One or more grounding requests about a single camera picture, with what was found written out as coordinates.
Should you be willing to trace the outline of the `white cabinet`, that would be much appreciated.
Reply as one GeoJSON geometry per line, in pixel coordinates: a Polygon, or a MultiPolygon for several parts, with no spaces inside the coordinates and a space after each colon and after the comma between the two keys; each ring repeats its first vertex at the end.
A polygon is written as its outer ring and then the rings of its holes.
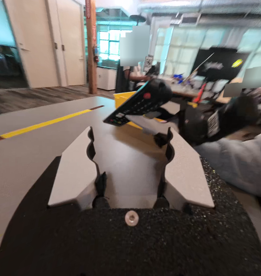
{"type": "Polygon", "coordinates": [[[113,91],[116,87],[116,69],[97,67],[97,88],[113,91]]]}

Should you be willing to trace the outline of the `black banner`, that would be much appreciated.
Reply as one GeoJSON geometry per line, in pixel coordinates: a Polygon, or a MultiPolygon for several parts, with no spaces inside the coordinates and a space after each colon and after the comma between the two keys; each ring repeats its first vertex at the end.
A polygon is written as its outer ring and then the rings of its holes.
{"type": "Polygon", "coordinates": [[[236,78],[243,68],[248,52],[238,52],[237,48],[210,47],[200,49],[195,58],[191,73],[196,70],[197,76],[208,81],[236,78]]]}

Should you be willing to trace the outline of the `glass office wall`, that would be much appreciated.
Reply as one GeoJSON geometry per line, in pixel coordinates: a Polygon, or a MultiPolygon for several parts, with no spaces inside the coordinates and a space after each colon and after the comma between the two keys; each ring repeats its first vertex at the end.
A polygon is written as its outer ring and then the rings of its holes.
{"type": "Polygon", "coordinates": [[[10,17],[0,0],[0,89],[28,87],[10,17]]]}

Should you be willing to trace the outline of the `yellow tape strip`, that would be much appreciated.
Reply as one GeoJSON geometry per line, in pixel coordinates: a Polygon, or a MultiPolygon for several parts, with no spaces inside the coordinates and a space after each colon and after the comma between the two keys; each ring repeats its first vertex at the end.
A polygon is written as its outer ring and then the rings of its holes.
{"type": "Polygon", "coordinates": [[[21,135],[21,134],[24,134],[24,133],[28,133],[30,131],[33,131],[33,130],[36,130],[36,129],[39,129],[39,128],[42,128],[42,127],[45,127],[45,126],[49,126],[49,125],[52,125],[52,124],[55,124],[55,123],[58,123],[58,122],[62,122],[62,121],[74,118],[74,117],[79,116],[79,115],[83,115],[83,114],[91,112],[91,111],[92,111],[92,109],[86,109],[86,110],[82,110],[82,111],[79,111],[79,112],[76,112],[76,113],[73,113],[73,114],[69,114],[69,115],[66,115],[66,116],[63,116],[63,117],[52,119],[52,120],[49,120],[49,121],[46,121],[46,122],[42,122],[42,123],[38,123],[38,124],[28,126],[28,127],[25,127],[25,128],[17,129],[17,130],[14,130],[14,131],[11,131],[11,132],[0,135],[0,138],[1,139],[8,139],[8,138],[11,138],[11,137],[14,137],[14,136],[18,136],[18,135],[21,135]]]}

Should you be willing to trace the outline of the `chair with dark jacket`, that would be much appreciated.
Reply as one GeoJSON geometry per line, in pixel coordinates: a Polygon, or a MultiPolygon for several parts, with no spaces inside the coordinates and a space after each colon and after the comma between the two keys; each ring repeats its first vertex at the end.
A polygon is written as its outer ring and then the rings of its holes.
{"type": "Polygon", "coordinates": [[[129,92],[129,86],[130,86],[130,81],[129,81],[129,76],[131,72],[132,67],[129,67],[129,74],[128,77],[125,77],[125,73],[123,70],[123,67],[118,65],[117,67],[117,73],[116,73],[116,83],[115,83],[115,93],[124,93],[124,92],[129,92]]]}

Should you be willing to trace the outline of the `silver ventilation duct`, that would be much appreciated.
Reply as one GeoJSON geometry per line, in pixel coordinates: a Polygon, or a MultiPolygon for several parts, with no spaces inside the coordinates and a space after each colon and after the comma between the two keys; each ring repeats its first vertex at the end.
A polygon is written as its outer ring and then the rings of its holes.
{"type": "Polygon", "coordinates": [[[252,13],[261,14],[261,0],[177,0],[138,1],[139,12],[201,12],[201,13],[252,13]]]}

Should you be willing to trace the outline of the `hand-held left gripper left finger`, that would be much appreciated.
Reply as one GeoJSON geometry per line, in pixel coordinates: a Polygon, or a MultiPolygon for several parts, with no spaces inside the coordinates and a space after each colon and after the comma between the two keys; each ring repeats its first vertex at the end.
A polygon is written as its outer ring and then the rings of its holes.
{"type": "Polygon", "coordinates": [[[49,207],[77,203],[81,210],[92,209],[97,196],[96,182],[100,178],[94,156],[94,134],[89,126],[61,155],[49,207]]]}

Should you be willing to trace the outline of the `narrow white door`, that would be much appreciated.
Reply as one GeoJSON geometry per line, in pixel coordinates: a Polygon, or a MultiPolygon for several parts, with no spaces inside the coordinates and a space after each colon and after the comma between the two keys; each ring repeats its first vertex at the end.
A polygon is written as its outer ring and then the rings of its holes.
{"type": "Polygon", "coordinates": [[[61,51],[67,86],[85,84],[83,6],[74,0],[57,0],[61,51]]]}

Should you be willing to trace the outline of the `wide white door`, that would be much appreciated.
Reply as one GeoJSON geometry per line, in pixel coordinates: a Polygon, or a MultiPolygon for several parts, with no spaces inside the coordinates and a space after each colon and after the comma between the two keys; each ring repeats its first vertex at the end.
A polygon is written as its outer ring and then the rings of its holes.
{"type": "Polygon", "coordinates": [[[48,12],[43,0],[4,1],[28,85],[59,85],[48,12]]]}

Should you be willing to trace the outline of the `person's right forearm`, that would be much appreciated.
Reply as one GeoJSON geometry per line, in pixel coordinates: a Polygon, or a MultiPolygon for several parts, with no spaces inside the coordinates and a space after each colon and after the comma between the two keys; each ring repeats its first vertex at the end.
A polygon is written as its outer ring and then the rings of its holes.
{"type": "Polygon", "coordinates": [[[246,141],[222,138],[194,149],[223,181],[261,198],[261,134],[246,141]]]}

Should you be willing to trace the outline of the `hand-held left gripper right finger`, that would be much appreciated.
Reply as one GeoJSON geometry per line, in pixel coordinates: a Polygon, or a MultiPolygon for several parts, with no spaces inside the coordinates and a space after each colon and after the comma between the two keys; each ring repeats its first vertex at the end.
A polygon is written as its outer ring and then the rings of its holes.
{"type": "Polygon", "coordinates": [[[172,127],[167,133],[166,158],[158,197],[164,197],[170,208],[179,211],[187,204],[214,209],[199,154],[172,127]]]}

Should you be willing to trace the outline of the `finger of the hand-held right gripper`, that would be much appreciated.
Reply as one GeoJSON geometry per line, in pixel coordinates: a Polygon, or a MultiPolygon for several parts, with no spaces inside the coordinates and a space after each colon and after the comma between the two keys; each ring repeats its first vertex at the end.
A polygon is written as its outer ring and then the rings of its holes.
{"type": "Polygon", "coordinates": [[[158,122],[155,118],[160,114],[126,115],[126,118],[142,128],[143,133],[157,135],[168,133],[168,126],[158,122]]]}

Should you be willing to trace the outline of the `yellow plastic bin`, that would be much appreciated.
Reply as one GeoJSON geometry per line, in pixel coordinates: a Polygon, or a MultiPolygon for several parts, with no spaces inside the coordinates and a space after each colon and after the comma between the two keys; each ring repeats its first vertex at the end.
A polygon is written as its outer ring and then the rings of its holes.
{"type": "MultiPolygon", "coordinates": [[[[118,108],[120,105],[122,105],[127,99],[129,99],[131,96],[133,96],[136,93],[136,91],[131,92],[123,92],[123,93],[115,93],[113,94],[114,100],[115,100],[115,108],[118,108]]],[[[128,122],[127,125],[130,125],[132,127],[135,127],[137,129],[142,130],[142,128],[138,125],[136,125],[133,122],[128,122]]]]}

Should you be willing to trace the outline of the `black remote control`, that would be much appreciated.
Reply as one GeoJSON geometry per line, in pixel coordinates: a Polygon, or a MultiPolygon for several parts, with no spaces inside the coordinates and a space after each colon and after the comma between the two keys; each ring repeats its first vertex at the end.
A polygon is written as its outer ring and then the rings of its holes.
{"type": "Polygon", "coordinates": [[[144,115],[154,112],[169,102],[172,96],[173,92],[168,84],[153,78],[108,115],[103,122],[113,126],[123,126],[130,122],[126,115],[144,115]]]}

